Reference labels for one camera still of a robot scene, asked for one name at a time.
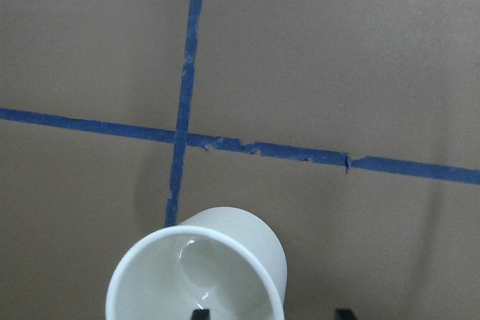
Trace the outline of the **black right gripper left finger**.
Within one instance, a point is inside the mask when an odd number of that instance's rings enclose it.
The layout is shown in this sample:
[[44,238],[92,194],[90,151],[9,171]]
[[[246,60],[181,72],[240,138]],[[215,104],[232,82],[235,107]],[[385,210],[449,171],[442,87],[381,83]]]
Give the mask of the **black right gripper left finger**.
[[190,320],[209,320],[209,309],[195,309],[191,313]]

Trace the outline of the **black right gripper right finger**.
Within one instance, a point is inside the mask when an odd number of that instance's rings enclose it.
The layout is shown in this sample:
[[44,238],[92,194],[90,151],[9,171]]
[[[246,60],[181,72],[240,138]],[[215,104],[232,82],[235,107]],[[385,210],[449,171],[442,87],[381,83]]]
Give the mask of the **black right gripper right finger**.
[[351,309],[336,309],[334,320],[355,320],[355,314]]

